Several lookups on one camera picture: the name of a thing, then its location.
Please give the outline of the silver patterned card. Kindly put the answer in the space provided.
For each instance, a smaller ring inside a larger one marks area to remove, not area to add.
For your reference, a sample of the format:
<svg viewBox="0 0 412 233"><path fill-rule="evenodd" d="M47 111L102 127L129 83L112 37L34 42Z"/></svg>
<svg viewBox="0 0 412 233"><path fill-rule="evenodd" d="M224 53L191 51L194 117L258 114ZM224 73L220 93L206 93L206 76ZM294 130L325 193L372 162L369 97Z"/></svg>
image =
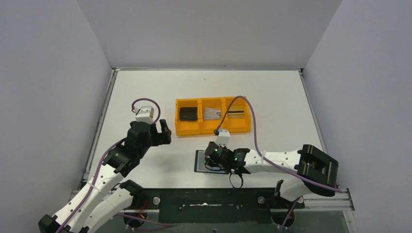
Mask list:
<svg viewBox="0 0 412 233"><path fill-rule="evenodd" d="M204 120L218 120L221 118L221 109L205 107L203 110Z"/></svg>

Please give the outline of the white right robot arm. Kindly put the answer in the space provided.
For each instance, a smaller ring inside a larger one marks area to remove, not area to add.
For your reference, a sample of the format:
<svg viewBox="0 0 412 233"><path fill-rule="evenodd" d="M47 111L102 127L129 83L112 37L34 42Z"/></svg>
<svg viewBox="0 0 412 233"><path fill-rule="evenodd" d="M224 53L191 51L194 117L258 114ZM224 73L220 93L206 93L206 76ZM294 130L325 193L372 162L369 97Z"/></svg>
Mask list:
<svg viewBox="0 0 412 233"><path fill-rule="evenodd" d="M230 150L210 142L204 151L207 166L229 175L285 173L289 179L277 182L274 203L286 207L306 194L333 197L342 190L337 185L339 163L314 145L287 152L266 152L247 148Z"/></svg>

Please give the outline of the yellow three-compartment bin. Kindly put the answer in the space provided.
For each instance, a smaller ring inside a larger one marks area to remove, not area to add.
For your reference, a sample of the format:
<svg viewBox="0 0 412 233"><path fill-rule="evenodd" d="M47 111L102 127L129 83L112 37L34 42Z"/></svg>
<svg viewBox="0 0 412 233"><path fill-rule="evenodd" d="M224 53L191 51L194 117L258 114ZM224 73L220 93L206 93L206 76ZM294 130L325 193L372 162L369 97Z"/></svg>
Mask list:
<svg viewBox="0 0 412 233"><path fill-rule="evenodd" d="M244 118L229 118L227 110L232 105L244 107ZM181 107L197 107L197 121L180 121L179 109ZM203 110L208 108L221 109L221 118L218 120L204 120ZM214 97L196 99L177 99L175 105L175 131L177 136L194 136L203 134L213 134L214 130L220 126L232 133L248 133L251 130L251 113L248 104L242 98L234 97Z"/></svg>

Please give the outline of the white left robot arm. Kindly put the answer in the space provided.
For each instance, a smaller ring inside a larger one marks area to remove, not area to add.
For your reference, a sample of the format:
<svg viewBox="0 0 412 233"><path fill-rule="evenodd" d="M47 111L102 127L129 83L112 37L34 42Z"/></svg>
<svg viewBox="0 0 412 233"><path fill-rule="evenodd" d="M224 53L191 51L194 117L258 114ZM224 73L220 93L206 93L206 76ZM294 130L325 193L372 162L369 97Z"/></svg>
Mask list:
<svg viewBox="0 0 412 233"><path fill-rule="evenodd" d="M156 124L132 121L127 136L103 154L93 178L59 211L44 215L38 225L42 233L91 233L117 212L143 203L143 187L123 179L139 165L150 147L171 143L166 120Z"/></svg>

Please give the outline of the black wallet in bin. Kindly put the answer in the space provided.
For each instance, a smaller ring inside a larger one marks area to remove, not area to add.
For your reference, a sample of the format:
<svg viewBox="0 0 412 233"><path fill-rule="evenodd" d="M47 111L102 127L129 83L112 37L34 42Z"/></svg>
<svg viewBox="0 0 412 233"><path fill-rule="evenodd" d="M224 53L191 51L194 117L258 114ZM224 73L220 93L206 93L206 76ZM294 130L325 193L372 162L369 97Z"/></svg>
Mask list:
<svg viewBox="0 0 412 233"><path fill-rule="evenodd" d="M181 107L179 109L179 120L180 121L197 121L197 107Z"/></svg>

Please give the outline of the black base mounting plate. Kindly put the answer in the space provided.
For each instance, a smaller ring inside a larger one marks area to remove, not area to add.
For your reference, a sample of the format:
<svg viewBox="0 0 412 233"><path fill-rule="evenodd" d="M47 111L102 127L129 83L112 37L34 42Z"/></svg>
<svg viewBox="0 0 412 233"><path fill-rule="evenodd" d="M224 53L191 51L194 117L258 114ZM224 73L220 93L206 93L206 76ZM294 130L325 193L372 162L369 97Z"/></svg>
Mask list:
<svg viewBox="0 0 412 233"><path fill-rule="evenodd" d="M161 223L267 224L273 212L284 213L292 204L274 188L146 188L142 194L146 210L157 210Z"/></svg>

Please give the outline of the aluminium left side rail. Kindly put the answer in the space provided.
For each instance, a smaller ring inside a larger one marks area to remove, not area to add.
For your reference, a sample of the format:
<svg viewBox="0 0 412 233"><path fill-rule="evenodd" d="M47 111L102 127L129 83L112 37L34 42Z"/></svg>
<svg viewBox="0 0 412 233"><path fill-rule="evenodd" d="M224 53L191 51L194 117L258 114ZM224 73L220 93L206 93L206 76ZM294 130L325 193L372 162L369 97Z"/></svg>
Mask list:
<svg viewBox="0 0 412 233"><path fill-rule="evenodd" d="M111 98L111 95L112 95L112 92L113 92L113 87L114 87L114 84L115 84L115 81L116 81L117 73L118 73L117 69L113 68L112 72L111 72L111 77L109 79L109 84L108 84L108 87L107 87L107 90L106 90L106 94L105 94L105 97L104 97L103 108L102 108L102 111L99 115L97 128L96 128L96 131L95 131L95 134L94 134L94 138L93 138L92 146L91 146L91 149L90 149L90 152L89 152L89 157L88 157L88 160L87 160L86 168L85 168L85 171L84 171L84 174L83 174L83 179L82 179L83 182L87 181L88 178L89 178L89 175L90 175L90 171L91 171L91 168L92 168L92 163L93 163L93 160L94 160L94 157L95 157L95 151L96 151L98 140L99 140L101 130L102 130L102 127L103 127L104 118L105 118L105 115L106 115L106 112L107 112L107 108L108 108L108 105L109 105L109 102L110 102L110 98Z"/></svg>

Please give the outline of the black leather card holder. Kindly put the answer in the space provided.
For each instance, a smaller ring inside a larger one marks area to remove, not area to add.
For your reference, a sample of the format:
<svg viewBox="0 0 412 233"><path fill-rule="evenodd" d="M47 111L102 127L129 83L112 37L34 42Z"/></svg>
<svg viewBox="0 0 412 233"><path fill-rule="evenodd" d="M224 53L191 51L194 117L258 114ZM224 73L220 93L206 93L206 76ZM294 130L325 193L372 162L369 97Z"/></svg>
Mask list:
<svg viewBox="0 0 412 233"><path fill-rule="evenodd" d="M205 156L204 150L197 150L195 154L194 172L210 174L227 174L218 164Z"/></svg>

